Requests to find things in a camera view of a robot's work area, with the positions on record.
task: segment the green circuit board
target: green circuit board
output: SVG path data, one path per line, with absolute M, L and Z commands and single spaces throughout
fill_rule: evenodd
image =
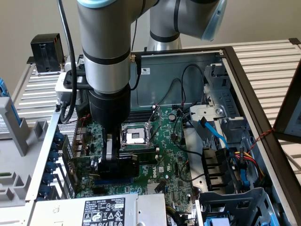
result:
M 161 108 L 160 110 L 162 125 L 153 140 L 154 144 L 159 145 L 157 164 L 141 165 L 140 175 L 134 178 L 131 183 L 95 185 L 95 177 L 89 176 L 90 160 L 101 153 L 102 129 L 92 120 L 87 121 L 86 127 L 91 132 L 87 143 L 90 145 L 94 144 L 95 152 L 90 153 L 89 156 L 82 154 L 81 157 L 73 159 L 80 178 L 76 198 L 131 193 L 139 195 L 155 194 L 155 187 L 160 181 L 164 180 L 166 181 L 166 186 L 163 192 L 166 204 L 175 207 L 178 211 L 191 212 L 191 206 L 194 202 L 191 183 L 183 182 L 175 174 L 176 164 L 178 165 L 178 171 L 180 171 L 188 160 L 187 154 L 181 151 L 171 139 L 174 122 L 170 122 L 168 116 L 171 113 L 176 115 L 176 110 L 171 108 Z M 153 127 L 156 128 L 157 126 L 158 120 L 153 122 Z M 180 142 L 182 136 L 180 123 L 177 124 L 175 131 L 178 142 Z M 186 169 L 183 171 L 182 176 L 186 179 L 191 178 L 190 173 Z M 187 199 L 188 194 L 192 197 L 190 202 Z

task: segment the power supply label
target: power supply label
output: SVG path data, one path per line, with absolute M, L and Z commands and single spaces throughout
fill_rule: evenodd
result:
M 124 226 L 125 208 L 125 198 L 86 201 L 82 226 Z

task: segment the wall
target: wall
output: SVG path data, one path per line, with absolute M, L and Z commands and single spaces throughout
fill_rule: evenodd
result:
M 63 0 L 76 53 L 81 53 L 76 0 Z M 213 42 L 181 35 L 184 47 L 297 37 L 301 40 L 300 0 L 228 0 L 220 31 Z M 138 20 L 135 50 L 147 46 L 149 13 Z M 32 55 L 30 42 L 36 34 L 60 32 L 67 46 L 55 0 L 2 0 L 0 8 L 0 68 L 12 93 Z

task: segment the robotic arm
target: robotic arm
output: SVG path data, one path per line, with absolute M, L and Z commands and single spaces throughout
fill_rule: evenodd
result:
M 72 115 L 76 93 L 75 57 L 70 32 L 58 0 L 68 40 L 72 65 L 72 98 L 65 118 Z M 135 156 L 119 156 L 120 126 L 130 113 L 130 41 L 131 23 L 150 11 L 150 43 L 148 50 L 181 48 L 180 33 L 212 40 L 226 7 L 226 0 L 77 0 L 81 43 L 92 118 L 102 125 L 105 147 L 99 159 L 102 178 L 130 178 L 139 174 Z M 139 57 L 136 59 L 139 68 Z

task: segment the black frame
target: black frame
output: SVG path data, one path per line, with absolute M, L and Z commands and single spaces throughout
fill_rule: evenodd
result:
M 286 93 L 274 124 L 276 137 L 281 140 L 301 144 L 301 137 L 285 134 L 285 129 L 301 98 L 301 60 Z
M 242 94 L 247 109 L 255 124 L 259 134 L 271 129 L 271 125 L 265 115 L 261 104 L 248 80 L 246 73 L 240 64 L 240 61 L 231 46 L 214 47 L 214 48 L 191 48 L 179 50 L 135 52 L 135 55 L 163 55 L 172 53 L 193 53 L 200 51 L 223 51 L 222 58 L 226 58 L 231 72 Z M 262 144 L 268 154 L 269 160 L 273 166 L 276 176 L 283 189 L 285 197 L 290 205 L 293 215 L 298 225 L 301 225 L 301 186 L 290 166 L 282 147 L 274 133 L 270 133 L 262 140 Z

